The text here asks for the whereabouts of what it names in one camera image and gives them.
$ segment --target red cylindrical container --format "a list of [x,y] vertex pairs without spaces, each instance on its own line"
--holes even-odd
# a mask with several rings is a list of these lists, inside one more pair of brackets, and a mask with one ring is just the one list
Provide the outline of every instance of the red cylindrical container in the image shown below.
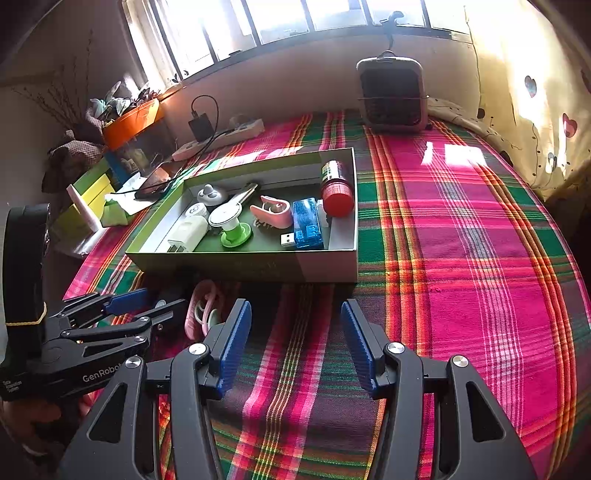
[[322,167],[322,202],[332,217],[346,217],[355,207],[346,168],[340,161],[330,160]]

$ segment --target yellow rubber band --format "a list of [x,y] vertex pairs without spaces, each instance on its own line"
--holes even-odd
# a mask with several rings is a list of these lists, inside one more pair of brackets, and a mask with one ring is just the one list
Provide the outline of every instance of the yellow rubber band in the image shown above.
[[45,302],[43,302],[43,313],[34,322],[16,322],[16,323],[13,322],[13,323],[7,323],[6,326],[7,327],[26,327],[26,326],[31,326],[31,325],[39,325],[43,321],[43,319],[45,318],[45,315],[47,315],[47,304]]

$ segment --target windowsill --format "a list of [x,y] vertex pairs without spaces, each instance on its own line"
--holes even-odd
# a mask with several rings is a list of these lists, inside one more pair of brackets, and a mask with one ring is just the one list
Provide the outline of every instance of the windowsill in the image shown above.
[[[276,40],[270,43],[263,44],[259,47],[254,47],[249,50],[242,51],[240,53],[236,53],[229,58],[224,60],[220,60],[213,65],[200,70],[192,74],[191,76],[183,79],[181,82],[172,85],[163,93],[158,95],[158,100],[162,101],[165,98],[170,97],[174,93],[182,90],[184,87],[187,87],[202,78],[211,75],[212,73],[216,73],[219,70],[222,70],[226,67],[231,65],[235,65],[236,63],[240,63],[242,61],[249,60],[259,55],[264,55],[266,53],[275,52],[278,50],[282,50],[284,48],[294,47],[296,45],[301,45],[313,41],[319,40],[327,40],[330,38],[339,38],[339,37],[349,37],[351,35],[383,35],[384,31],[380,25],[359,25],[355,27],[340,27],[334,28],[331,30],[320,30],[310,33],[304,33],[300,35],[295,35],[293,37],[282,38],[281,40]],[[436,28],[424,28],[424,27],[410,27],[400,25],[396,28],[396,35],[411,35],[415,37],[430,37],[430,38],[441,38],[444,40],[452,40],[452,41],[460,41],[464,43],[471,44],[472,39],[470,35],[449,31],[449,30],[440,30]]]

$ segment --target orange basket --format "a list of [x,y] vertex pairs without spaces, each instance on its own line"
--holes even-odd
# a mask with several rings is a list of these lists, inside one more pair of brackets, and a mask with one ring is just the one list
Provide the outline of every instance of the orange basket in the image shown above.
[[104,127],[105,142],[111,151],[115,151],[163,117],[158,99],[150,100]]

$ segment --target blue gripper pad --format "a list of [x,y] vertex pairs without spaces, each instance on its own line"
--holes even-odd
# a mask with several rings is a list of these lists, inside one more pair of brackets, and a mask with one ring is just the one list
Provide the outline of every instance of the blue gripper pad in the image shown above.
[[216,389],[220,398],[232,388],[236,372],[238,371],[238,365],[240,365],[240,360],[244,353],[246,340],[251,331],[252,311],[250,302],[244,301],[238,312],[234,312],[234,309],[232,309],[226,321],[226,325],[229,322],[233,322],[232,331],[229,334],[219,362],[219,381],[217,382]]
[[343,302],[340,310],[340,322],[343,325],[345,340],[347,340],[361,388],[367,390],[373,397],[378,389],[374,360],[348,302]]
[[122,295],[117,295],[111,299],[111,302],[105,307],[105,313],[109,315],[123,315],[148,307],[150,295],[147,288],[130,291]]

